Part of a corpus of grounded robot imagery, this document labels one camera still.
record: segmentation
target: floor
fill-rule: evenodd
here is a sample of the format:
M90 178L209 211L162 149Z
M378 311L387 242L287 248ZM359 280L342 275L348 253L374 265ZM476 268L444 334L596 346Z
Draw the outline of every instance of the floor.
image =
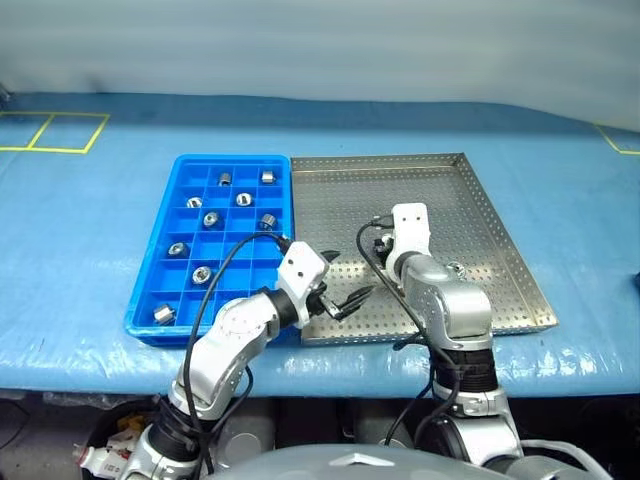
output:
M276 413L277 446L352 442L351 413L362 409L358 402L277 399L276 410L280 412ZM80 479L79 469L71 457L73 445L84 445L99 419L109 413L94 407L47 404L42 396L35 394L18 403L28 411L29 419L18 437L0 452L0 478ZM614 478L637 478L640 471L640 397L516 399L510 403L523 438L575 443L593 455ZM386 401L385 405L390 411L397 412L404 401ZM410 431L429 408L430 402L425 401L408 418ZM16 422L20 417L10 403L0 400L0 444L19 427Z

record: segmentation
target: stainless steel tray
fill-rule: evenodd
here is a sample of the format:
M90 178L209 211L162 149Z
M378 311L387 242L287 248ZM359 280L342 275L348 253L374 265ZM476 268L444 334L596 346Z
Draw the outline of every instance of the stainless steel tray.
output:
M296 238L317 250L337 249L328 293L342 300L358 287L379 284L355 246L358 228L396 203L424 202L430 249L442 263L456 260L488 294L493 331L515 334L558 324L517 248L462 153L293 159ZM372 245L373 235L365 241ZM342 323L315 318L305 344L388 341L415 331L411 320L379 287Z

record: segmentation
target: wire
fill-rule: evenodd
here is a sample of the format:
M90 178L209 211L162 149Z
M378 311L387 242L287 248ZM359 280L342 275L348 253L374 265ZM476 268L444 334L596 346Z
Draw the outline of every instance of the wire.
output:
M411 409L414 407L416 402L424 398L425 395L429 393L429 390L431 390L431 387L433 386L434 375L435 375L435 368L431 366L429 367L429 381L427 382L427 386L424 387L422 390L420 390L420 393L418 393L418 395L416 395L414 399L412 399L409 403L407 403L407 405L404 407L402 412L400 412L400 414L396 417L396 420L393 422L393 425L391 425L391 427L389 428L389 431L387 432L387 436L384 439L385 447L388 447L391 444L391 439L393 438L393 434L396 433L396 430L404 420L404 417L411 411Z
M418 329L418 332L420 333L420 335L424 339L424 343L426 344L427 348L429 349L429 355L431 357L431 363L433 363L434 357L438 356L442 360L444 360L444 362L447 364L447 366L450 369L452 369L452 370L454 370L456 372L456 375L454 375L455 383L454 383L453 388L451 389L451 393L449 394L447 399L444 401L444 403L442 403L441 405L436 407L436 409L433 412L431 412L430 415L425 417L420 422L420 425L418 425L418 429L416 429L416 435L414 436L414 445L417 445L416 439L420 440L420 436L422 435L422 431L424 430L424 428L431 421L433 421L433 419L435 419L435 418L439 417L440 415L442 415L444 412L446 412L449 409L449 407L451 407L451 405L453 405L453 402L455 401L456 397L458 396L458 393L460 393L460 383L462 381L462 376L463 376L464 372L458 365L455 364L455 362L451 359L451 357L449 356L449 354L447 352L445 352L442 348L440 348L439 345L436 345L431 341L431 337L429 336L429 332L427 332L427 329L422 324L422 321L418 318L418 316L415 314L415 312L411 309L411 307L405 301L405 299L402 298L402 296L398 292L396 286L391 282L391 280L389 280L387 277L385 277L384 273L382 273L380 268L376 265L376 263L373 261L373 259L369 256L369 254L362 247L362 234L365 232L365 230L367 228L371 228L371 227L393 228L393 225L391 225L391 226L383 225L383 224L381 224L379 222L379 220L381 220L382 218L386 218L386 217L389 217L389 215L387 215L385 217L378 217L378 218L376 218L374 220L371 220L370 222L367 222L364 225L362 225L360 227L360 229L358 230L358 233L356 234L356 247L358 248L358 251L360 252L360 255L362 255L362 257L367 262L369 267L371 267L371 270L373 270L373 272L382 281L384 286L387 287L387 289L391 292L391 295L393 295L393 297L398 301L398 303L400 304L402 309L407 313L407 315L409 315L409 318L411 319L411 321L414 323L414 325Z
M24 430L24 427L26 427L27 423L29 423L31 414L28 411L26 411L24 408L22 408L17 402L14 402L13 400L0 400L0 403L8 403L9 405L13 406L17 410L20 410L20 413L22 413L24 418L22 420L22 423L20 423L20 425L16 429L16 431L13 432L13 435L11 435L11 437L9 437L9 439L6 442L0 445L0 450L2 450L3 448L9 446L11 442L13 442L16 438L18 438L18 435L22 433L22 431Z
M218 420L218 423L216 423L215 427L213 427L211 432L209 432L208 434L210 438L213 438L216 433L222 430L222 427L224 426L226 421L229 420L229 417L231 417L231 415L233 415L235 411L238 410L238 408L240 408L240 405L242 405L242 402L244 402L249 396L249 394L251 393L251 390L253 389L253 372L251 371L248 365L244 368L244 370L245 372L247 372L247 380L249 382L247 384L247 388L245 388L244 392L242 392L242 395L238 397L238 399L233 403L233 405L231 405L227 409L227 411L224 412L224 415L220 417L220 419Z
M451 407L451 405L453 405L453 402L456 401L456 397L458 396L458 393L460 393L460 382L456 382L453 385L453 389L451 390L451 393L449 394L447 399L444 401L444 403L441 403L440 405L438 405L433 410L433 412L431 412L429 415L424 417L422 419L422 421L418 424L418 426L416 427L416 432L413 435L413 445L414 446L419 444L420 440L422 439L422 434L424 433L425 428L427 428L427 426L433 420L435 420L440 415L442 415L447 410L449 410L449 407Z
M247 399L247 397L249 397L249 394L253 389L253 372L249 368L249 365L244 367L244 371L247 372L247 379L249 382L247 384L247 388L244 389L244 392L242 392L242 395L240 395L238 399L233 403L233 405L231 405L227 409L224 415L220 417L220 419L218 420L216 425L213 427L213 429L206 434L206 436L208 437L207 451L209 448L208 443L211 441L211 439L215 437L216 433L218 433L222 429L222 427L227 422L227 420L229 420L229 417L231 417L231 415L233 415L235 411L238 410L238 408L240 408L240 405L242 405L242 403ZM204 451L200 450L200 455L198 457L198 464L196 465L196 469L194 470L194 473L193 473L193 478L196 480L200 478L200 470L202 469L203 461L204 461Z
M403 338L402 340L395 342L393 344L393 349L395 351L402 350L407 345L422 345L425 347L426 343L424 343L424 340L420 340L420 338L420 332L416 332L407 338Z
M203 456L204 463L207 466L207 472L209 474L213 473L213 462L211 461L211 455L209 453L209 446L207 444L207 437L202 428L202 424L200 423L200 419L198 418L198 414L196 412L195 400L193 398L193 390L191 388L191 357L193 355L193 346L198 339L198 329L200 328L200 323L202 322L202 316L204 315L204 311L207 308L207 303L213 294L213 291L220 281L220 277L226 270L226 268L231 263L231 260L235 256L238 251L244 247L250 241L258 238L258 237L269 237L273 239L280 246L281 237L271 232L256 232L253 233L234 245L229 254L226 256L222 265L220 265L220 269L216 272L207 288L207 291L202 297L202 302L200 302L200 307L198 308L198 313L196 314L196 318L193 321L193 326L191 328L191 334L189 335L189 342L187 343L187 351L184 356L184 367L183 367L183 378L184 378L184 392L187 400L187 405L189 407L189 416L191 417L191 423L193 423L193 428L199 433L199 443L200 443L200 453Z

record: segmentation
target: white curtain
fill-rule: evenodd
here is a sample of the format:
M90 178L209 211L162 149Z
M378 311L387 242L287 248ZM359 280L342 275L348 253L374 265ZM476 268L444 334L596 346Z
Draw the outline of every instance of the white curtain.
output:
M640 130L640 0L4 0L0 83L496 102Z

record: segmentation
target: blue tablecloth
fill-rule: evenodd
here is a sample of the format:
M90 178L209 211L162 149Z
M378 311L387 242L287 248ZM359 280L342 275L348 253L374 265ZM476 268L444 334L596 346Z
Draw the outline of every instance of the blue tablecloth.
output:
M640 156L592 125L471 103L34 94L7 108L111 118L86 155L0 152L0 388L166 390L183 351L122 325L178 155L462 151L560 320L496 339L508 393L640 391ZM0 117L0 145L28 142L27 127ZM93 128L56 120L38 145L82 146ZM626 148L637 138L626 134ZM275 347L252 362L254 393L411 396L427 365L418 347Z

